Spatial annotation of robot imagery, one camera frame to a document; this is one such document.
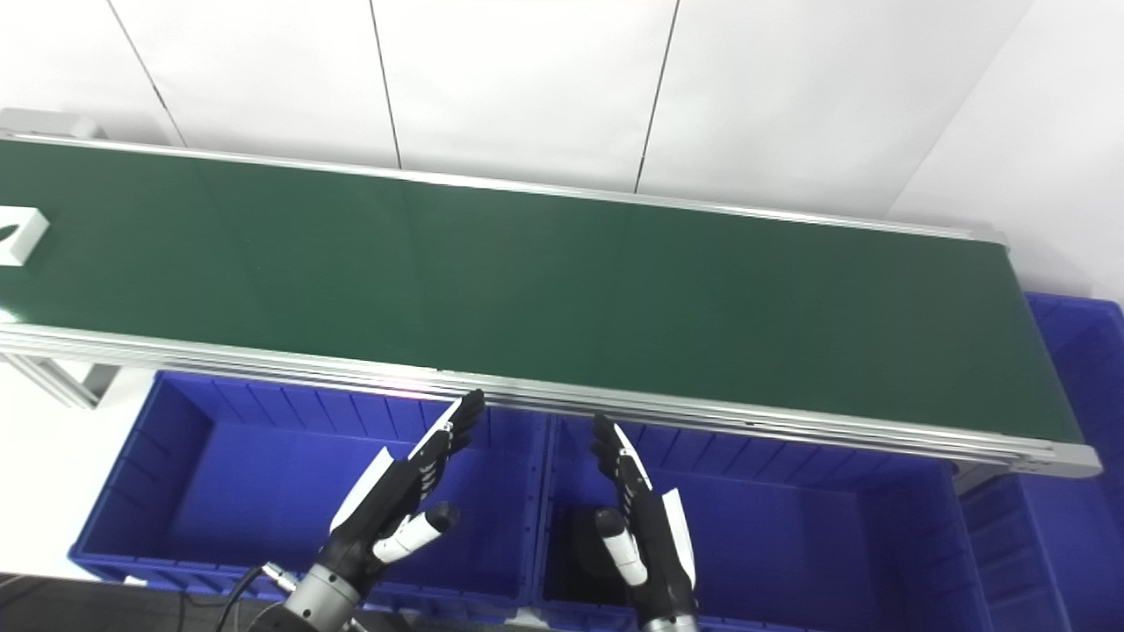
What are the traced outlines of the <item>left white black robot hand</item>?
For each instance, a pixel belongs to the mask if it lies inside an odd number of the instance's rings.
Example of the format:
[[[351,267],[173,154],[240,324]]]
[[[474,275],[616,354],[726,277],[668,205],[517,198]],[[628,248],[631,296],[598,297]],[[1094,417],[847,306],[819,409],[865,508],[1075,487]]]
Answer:
[[[314,562],[365,595],[389,565],[453,529],[456,506],[442,502],[425,512],[419,506],[439,485],[450,457],[469,445],[483,409],[483,391],[469,391],[450,404],[406,459],[381,449],[339,507]]]

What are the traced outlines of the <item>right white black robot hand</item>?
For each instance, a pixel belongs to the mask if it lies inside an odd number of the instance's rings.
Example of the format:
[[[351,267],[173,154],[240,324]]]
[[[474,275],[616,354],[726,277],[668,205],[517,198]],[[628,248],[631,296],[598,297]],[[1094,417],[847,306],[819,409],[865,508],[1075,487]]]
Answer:
[[[698,631],[695,557],[678,489],[655,493],[629,436],[602,413],[593,417],[598,469],[617,504],[595,511],[593,524],[642,631]]]

